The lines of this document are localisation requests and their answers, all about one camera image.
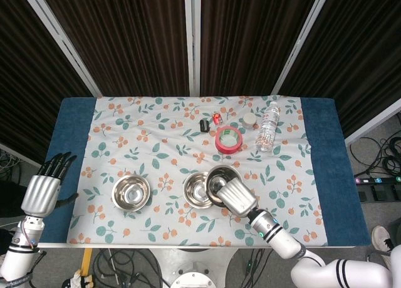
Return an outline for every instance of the robot finger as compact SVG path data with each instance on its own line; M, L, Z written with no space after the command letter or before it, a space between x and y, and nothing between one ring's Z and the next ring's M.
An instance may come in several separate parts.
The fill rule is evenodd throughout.
M50 160L50 163L49 163L47 169L46 169L46 170L44 171L44 173L43 173L44 176L47 177L47 176L51 173L54 164L60 159L61 156L62 156L62 153L58 153L57 155L55 155L55 156Z
M63 168L64 162L65 160L71 155L71 152L66 152L65 154L63 154L61 156L61 158L57 161L53 172L51 173L52 177L58 177L58 175L60 174L61 169Z
M50 161L45 162L39 169L36 175L43 175L44 171L49 167Z
M73 155L72 157L70 157L69 159L67 159L67 161L65 161L63 168L61 169L58 178L63 181L70 165L72 164L72 162L76 159L76 155Z

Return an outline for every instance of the stainless steel bowl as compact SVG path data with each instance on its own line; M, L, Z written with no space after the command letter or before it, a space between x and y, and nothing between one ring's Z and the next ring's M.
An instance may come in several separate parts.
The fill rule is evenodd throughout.
M124 211L140 210L149 200L150 186L139 175L126 175L113 186L112 200L116 207Z
M196 172L189 175L184 182L184 198L194 208L210 208L212 202L206 195L207 172Z
M206 177L206 194L214 205L226 207L216 193L233 178L242 181L237 170L228 165L218 165L209 171Z

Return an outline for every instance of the robotic arm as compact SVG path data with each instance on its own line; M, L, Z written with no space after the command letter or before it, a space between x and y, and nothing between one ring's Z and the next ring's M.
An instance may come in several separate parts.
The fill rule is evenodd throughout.
M77 194L66 200L57 201L60 185L76 156L59 153L46 162L28 185L21 208L26 213L18 223L0 268L0 275L7 281L0 287L26 287L32 278L29 271L35 253L39 252L38 242L44 229L43 219L56 208L73 201Z
M326 265L316 254L290 236L278 221L267 211L257 208L257 200L249 189L234 178L223 185L217 196L224 205L239 217L248 217L251 227L283 259L298 259L291 271L291 278L298 288L391 288L392 276L389 270L372 262L334 260ZM401 247L394 252L400 260ZM399 266L393 253L393 268ZM400 288L394 276L393 288Z

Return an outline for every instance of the roll of tape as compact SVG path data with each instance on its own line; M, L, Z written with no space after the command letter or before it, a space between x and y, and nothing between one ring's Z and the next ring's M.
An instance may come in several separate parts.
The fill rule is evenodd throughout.
M217 130L215 145L225 155L235 153L242 145L242 135L237 128L225 126Z

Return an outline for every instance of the dark curtain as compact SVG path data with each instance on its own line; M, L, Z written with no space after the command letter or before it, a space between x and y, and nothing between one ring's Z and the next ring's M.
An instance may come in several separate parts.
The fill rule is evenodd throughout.
M46 0L104 95L189 94L184 0Z
M26 0L0 14L0 143L43 162L62 99L91 94Z
M315 0L202 0L201 95L268 95Z
M334 98L345 136L401 98L401 0L327 0L279 94Z

